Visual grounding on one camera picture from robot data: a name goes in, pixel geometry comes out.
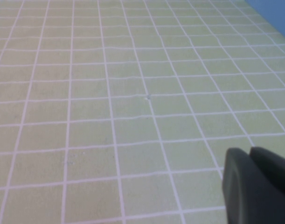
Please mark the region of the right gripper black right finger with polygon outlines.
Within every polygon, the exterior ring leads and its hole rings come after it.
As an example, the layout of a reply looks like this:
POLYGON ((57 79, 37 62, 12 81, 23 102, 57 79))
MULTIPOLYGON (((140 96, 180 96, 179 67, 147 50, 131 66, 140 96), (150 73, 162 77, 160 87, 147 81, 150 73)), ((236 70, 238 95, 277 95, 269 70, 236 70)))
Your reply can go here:
POLYGON ((285 195, 285 158, 262 147, 252 147, 249 156, 266 179, 285 195))

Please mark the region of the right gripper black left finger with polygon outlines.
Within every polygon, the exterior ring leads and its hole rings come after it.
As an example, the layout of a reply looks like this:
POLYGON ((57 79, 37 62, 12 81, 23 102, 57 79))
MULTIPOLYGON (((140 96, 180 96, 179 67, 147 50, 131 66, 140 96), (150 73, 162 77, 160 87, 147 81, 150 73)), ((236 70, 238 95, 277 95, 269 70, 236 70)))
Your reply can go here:
POLYGON ((226 152, 222 191, 229 224, 285 224, 285 195, 239 148, 226 152))

